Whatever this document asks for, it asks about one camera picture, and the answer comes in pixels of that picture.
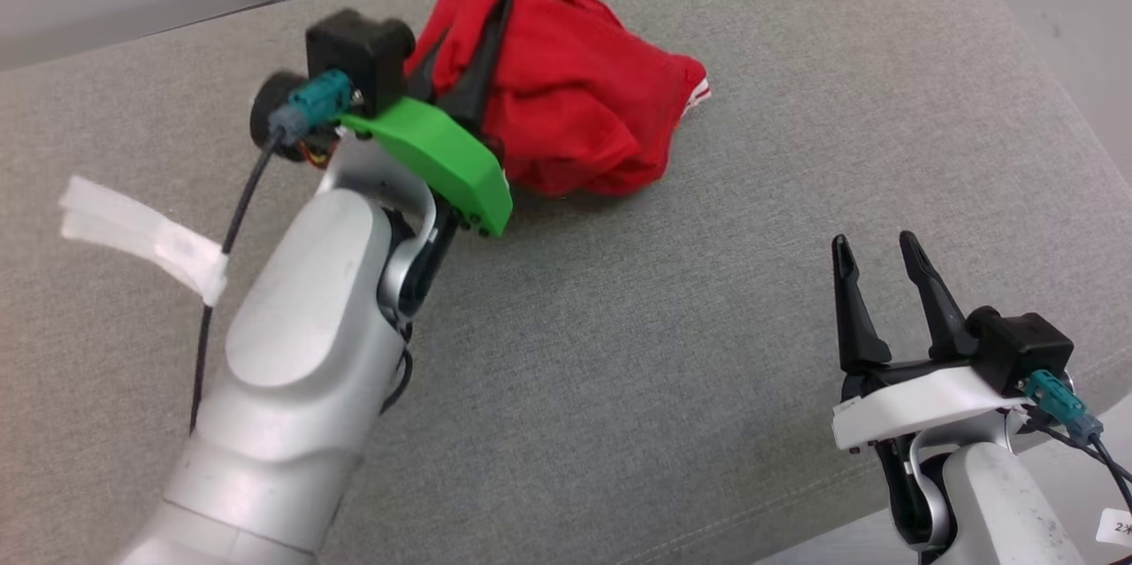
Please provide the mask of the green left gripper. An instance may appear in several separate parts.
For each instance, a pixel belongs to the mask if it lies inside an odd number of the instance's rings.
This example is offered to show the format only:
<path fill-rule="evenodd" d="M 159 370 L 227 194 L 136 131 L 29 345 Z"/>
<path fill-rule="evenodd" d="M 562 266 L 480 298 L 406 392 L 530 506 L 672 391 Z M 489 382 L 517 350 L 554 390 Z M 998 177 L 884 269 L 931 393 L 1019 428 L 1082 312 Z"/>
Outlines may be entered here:
<path fill-rule="evenodd" d="M 482 132 L 512 0 L 496 0 L 486 14 L 464 72 L 447 93 L 447 114 L 435 102 L 434 72 L 447 36 L 408 74 L 408 97 L 375 118 L 344 114 L 340 125 L 371 135 L 393 159 L 456 207 L 488 236 L 503 236 L 513 199 L 501 163 L 473 134 Z"/>

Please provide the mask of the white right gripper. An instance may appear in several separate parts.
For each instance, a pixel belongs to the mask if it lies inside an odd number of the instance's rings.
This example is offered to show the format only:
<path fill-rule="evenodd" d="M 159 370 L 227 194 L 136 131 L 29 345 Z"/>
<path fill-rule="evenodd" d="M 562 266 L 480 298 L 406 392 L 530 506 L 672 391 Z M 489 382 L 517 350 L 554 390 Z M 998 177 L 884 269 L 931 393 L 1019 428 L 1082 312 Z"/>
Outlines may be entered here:
<path fill-rule="evenodd" d="M 929 325 L 929 358 L 942 363 L 968 359 L 977 342 L 966 329 L 966 317 L 945 281 L 923 251 L 911 231 L 900 232 L 906 275 L 917 288 Z M 831 242 L 837 303 L 838 363 L 843 373 L 867 373 L 892 361 L 885 340 L 875 332 L 858 286 L 860 268 L 844 236 Z M 848 451 L 868 443 L 921 433 L 926 447 L 975 443 L 1007 446 L 1007 412 L 1029 405 L 1024 395 L 1004 397 L 969 367 L 938 369 L 902 380 L 866 397 L 854 397 L 834 408 L 832 433 L 838 448 Z"/>

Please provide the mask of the red basketball jersey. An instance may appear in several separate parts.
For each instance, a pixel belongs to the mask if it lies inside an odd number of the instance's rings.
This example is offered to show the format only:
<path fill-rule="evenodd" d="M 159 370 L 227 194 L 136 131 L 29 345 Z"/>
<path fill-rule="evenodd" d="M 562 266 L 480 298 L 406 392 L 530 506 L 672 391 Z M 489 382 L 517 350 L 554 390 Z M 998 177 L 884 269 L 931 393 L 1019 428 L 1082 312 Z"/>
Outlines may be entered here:
<path fill-rule="evenodd" d="M 438 94 L 468 69 L 496 0 L 437 0 L 412 70 L 438 48 Z M 512 0 L 484 134 L 514 185 L 544 197 L 627 197 L 666 173 L 681 118 L 709 99 L 707 70 L 631 32 L 601 0 Z"/>

